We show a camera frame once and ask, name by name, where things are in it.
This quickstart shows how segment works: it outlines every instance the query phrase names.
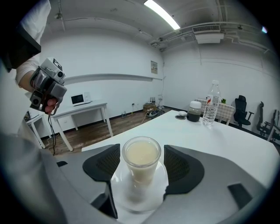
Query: black chair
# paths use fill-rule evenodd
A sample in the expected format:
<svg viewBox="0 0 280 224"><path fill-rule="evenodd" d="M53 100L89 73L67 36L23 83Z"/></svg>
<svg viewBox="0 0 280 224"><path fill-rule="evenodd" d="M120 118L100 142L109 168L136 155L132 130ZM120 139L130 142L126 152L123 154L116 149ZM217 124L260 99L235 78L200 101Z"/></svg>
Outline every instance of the black chair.
<svg viewBox="0 0 280 224"><path fill-rule="evenodd" d="M250 119L251 115L254 113L249 112L250 115L249 115L248 119L246 120L246 116L247 116L246 106L247 106L247 102L246 102L245 96L239 95L238 99L237 98L235 99L236 111L233 115L233 117L236 120L236 122L238 123L239 127L242 127L242 125L251 125L251 122L249 122L249 119Z"/></svg>
<svg viewBox="0 0 280 224"><path fill-rule="evenodd" d="M279 111L274 110L271 122L269 123L269 122L265 121L264 126L262 126L263 107L264 107L264 104L263 104L263 102L261 102L259 105L259 122L257 124L257 130L259 131L261 136L269 135L273 125L277 126L279 123ZM273 139L273 141L275 141L276 139L280 140L280 135L278 133L274 132L272 135L272 139Z"/></svg>

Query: bottle label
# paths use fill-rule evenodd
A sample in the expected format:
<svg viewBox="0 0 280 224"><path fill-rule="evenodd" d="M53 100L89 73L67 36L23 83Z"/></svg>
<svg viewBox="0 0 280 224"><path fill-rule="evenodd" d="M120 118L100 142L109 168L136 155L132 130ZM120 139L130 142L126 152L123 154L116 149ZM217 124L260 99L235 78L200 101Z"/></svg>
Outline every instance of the bottle label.
<svg viewBox="0 0 280 224"><path fill-rule="evenodd" d="M220 102L220 97L218 96L213 96L213 95L208 95L206 103L208 105L213 105L213 106L218 106Z"/></svg>

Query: dark liquid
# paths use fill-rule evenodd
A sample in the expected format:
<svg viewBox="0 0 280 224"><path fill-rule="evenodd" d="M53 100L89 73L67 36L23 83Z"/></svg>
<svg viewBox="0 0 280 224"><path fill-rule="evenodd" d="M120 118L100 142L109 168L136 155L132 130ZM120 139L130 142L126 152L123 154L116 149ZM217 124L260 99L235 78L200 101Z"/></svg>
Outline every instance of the dark liquid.
<svg viewBox="0 0 280 224"><path fill-rule="evenodd" d="M188 112L187 119L192 122L198 122L200 120L200 115L192 114L191 112Z"/></svg>

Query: hand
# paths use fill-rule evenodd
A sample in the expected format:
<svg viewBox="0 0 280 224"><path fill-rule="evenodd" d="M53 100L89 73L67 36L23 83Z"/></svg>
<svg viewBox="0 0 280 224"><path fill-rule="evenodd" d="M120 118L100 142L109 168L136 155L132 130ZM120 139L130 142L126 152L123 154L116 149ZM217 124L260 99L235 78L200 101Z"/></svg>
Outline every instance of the hand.
<svg viewBox="0 0 280 224"><path fill-rule="evenodd" d="M56 104L57 104L57 99L49 99L48 105L45 107L45 112L50 115L54 110L54 108L56 107Z"/></svg>

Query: white saucer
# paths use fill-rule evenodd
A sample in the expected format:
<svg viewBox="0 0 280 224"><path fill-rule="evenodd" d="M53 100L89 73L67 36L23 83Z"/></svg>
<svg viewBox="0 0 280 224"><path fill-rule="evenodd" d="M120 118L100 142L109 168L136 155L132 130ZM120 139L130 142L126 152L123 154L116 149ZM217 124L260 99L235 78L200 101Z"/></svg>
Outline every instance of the white saucer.
<svg viewBox="0 0 280 224"><path fill-rule="evenodd" d="M121 160L111 179L118 221L127 223L134 216L144 221L162 204L167 186L166 168L160 161L150 183L137 183L133 181L125 161Z"/></svg>

